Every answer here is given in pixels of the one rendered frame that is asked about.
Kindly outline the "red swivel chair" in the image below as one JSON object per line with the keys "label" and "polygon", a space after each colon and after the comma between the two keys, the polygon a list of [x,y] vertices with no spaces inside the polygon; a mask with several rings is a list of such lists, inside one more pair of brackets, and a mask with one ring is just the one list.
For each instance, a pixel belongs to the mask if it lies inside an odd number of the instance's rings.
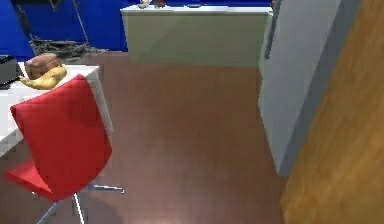
{"label": "red swivel chair", "polygon": [[36,224],[45,224],[66,199],[75,201],[85,224],[80,192],[118,191],[94,182],[106,167],[112,147],[91,85],[79,74],[64,84],[10,107],[31,158],[7,170],[16,185],[45,198],[52,206]]}

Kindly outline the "pale green counter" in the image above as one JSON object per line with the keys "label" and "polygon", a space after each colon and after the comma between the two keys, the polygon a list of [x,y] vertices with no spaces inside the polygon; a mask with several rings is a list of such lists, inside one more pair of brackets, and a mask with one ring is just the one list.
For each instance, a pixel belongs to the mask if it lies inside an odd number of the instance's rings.
{"label": "pale green counter", "polygon": [[165,6],[120,10],[135,62],[256,67],[269,7]]}

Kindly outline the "yellow banana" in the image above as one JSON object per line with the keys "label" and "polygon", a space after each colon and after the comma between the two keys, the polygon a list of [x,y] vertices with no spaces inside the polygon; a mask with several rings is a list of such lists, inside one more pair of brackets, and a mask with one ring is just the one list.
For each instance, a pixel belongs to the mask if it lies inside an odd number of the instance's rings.
{"label": "yellow banana", "polygon": [[46,73],[41,77],[31,80],[25,77],[20,76],[20,82],[27,87],[36,90],[51,90],[53,89],[67,74],[67,70],[63,66],[57,66]]}

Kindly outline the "wooden door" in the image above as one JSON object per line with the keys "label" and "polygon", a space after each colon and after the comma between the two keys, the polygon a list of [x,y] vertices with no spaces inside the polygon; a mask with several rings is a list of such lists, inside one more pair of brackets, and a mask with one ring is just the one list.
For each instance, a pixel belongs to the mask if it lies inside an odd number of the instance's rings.
{"label": "wooden door", "polygon": [[384,224],[384,0],[362,0],[281,197],[284,224]]}

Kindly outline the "brown bread loaf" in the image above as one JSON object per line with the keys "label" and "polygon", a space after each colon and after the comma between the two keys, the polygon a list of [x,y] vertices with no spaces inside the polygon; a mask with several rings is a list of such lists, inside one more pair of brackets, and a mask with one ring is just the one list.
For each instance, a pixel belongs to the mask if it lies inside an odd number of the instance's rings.
{"label": "brown bread loaf", "polygon": [[26,74],[32,80],[41,77],[50,69],[61,65],[61,60],[54,53],[43,53],[24,63]]}

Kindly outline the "white table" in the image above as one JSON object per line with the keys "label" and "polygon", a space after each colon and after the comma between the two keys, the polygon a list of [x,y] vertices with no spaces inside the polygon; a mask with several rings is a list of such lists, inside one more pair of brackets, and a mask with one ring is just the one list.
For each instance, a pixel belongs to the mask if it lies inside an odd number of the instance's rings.
{"label": "white table", "polygon": [[[91,86],[105,129],[111,136],[114,128],[99,77],[101,74],[100,67],[95,65],[65,65],[65,68],[67,75],[58,86],[63,85],[78,74],[83,75]],[[9,89],[0,90],[0,157],[23,139],[23,135],[11,115],[10,107],[44,93],[44,90],[31,89],[21,82],[12,83]]]}

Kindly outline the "black box appliance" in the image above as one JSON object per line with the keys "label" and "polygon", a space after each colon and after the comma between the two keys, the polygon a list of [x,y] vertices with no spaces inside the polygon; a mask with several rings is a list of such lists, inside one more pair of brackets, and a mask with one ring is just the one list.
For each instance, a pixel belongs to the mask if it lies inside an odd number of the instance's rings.
{"label": "black box appliance", "polygon": [[13,82],[19,81],[23,72],[12,55],[0,55],[0,89],[8,89]]}

